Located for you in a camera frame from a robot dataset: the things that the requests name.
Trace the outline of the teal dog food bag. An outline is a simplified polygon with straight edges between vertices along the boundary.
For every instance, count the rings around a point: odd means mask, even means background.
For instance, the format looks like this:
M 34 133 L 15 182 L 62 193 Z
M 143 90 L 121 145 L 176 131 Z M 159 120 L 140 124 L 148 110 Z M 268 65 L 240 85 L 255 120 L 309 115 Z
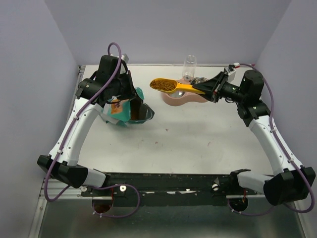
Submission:
M 141 88 L 137 87 L 136 97 L 127 100 L 118 100 L 116 97 L 110 99 L 100 114 L 105 123 L 111 123 L 123 127 L 132 124 L 143 124 L 153 119 L 155 112 L 144 103 L 144 94 Z

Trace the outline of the yellow plastic scoop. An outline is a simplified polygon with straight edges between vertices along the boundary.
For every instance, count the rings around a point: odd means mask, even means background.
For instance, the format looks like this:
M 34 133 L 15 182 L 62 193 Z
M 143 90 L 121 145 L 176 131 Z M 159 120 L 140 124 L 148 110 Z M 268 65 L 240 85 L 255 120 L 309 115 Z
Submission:
M 204 95 L 205 92 L 201 91 L 201 90 L 198 90 L 198 89 L 195 89 L 192 85 L 188 85 L 188 84 L 182 84 L 182 83 L 179 83 L 178 81 L 176 80 L 173 80 L 174 83 L 175 83 L 175 86 L 176 88 L 173 90 L 173 91 L 170 91 L 170 92 L 166 92 L 166 91 L 160 91 L 160 92 L 163 92 L 163 93 L 166 93 L 166 94 L 173 94 L 175 93 L 176 91 L 184 91 L 184 92 L 189 92 L 189 93 L 195 93 L 195 94 L 201 94 L 201 95 Z

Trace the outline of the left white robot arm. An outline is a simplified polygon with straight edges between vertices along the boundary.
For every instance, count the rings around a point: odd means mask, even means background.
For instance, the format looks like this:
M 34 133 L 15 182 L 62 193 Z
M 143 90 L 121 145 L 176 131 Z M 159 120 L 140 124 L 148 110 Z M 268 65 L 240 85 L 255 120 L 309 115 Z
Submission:
M 69 186 L 92 186 L 97 195 L 106 195 L 110 189 L 107 175 L 79 165 L 79 154 L 92 123 L 101 115 L 104 106 L 114 98 L 127 100 L 134 97 L 136 90 L 126 62 L 114 56 L 102 56 L 98 70 L 79 83 L 69 120 L 49 154 L 39 156 L 39 167 L 53 179 Z

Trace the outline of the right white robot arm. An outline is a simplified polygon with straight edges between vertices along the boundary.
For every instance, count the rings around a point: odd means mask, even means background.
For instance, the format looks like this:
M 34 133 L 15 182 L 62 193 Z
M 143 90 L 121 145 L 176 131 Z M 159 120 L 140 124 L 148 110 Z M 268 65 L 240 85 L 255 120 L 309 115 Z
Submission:
M 239 86 L 229 83 L 225 72 L 206 81 L 195 79 L 191 84 L 210 102 L 229 99 L 236 104 L 240 119 L 258 139 L 272 167 L 271 177 L 250 170 L 233 172 L 235 178 L 228 181 L 231 193 L 251 189 L 263 194 L 273 206 L 307 198 L 316 174 L 296 158 L 274 124 L 273 110 L 261 100 L 265 80 L 260 72 L 245 71 Z

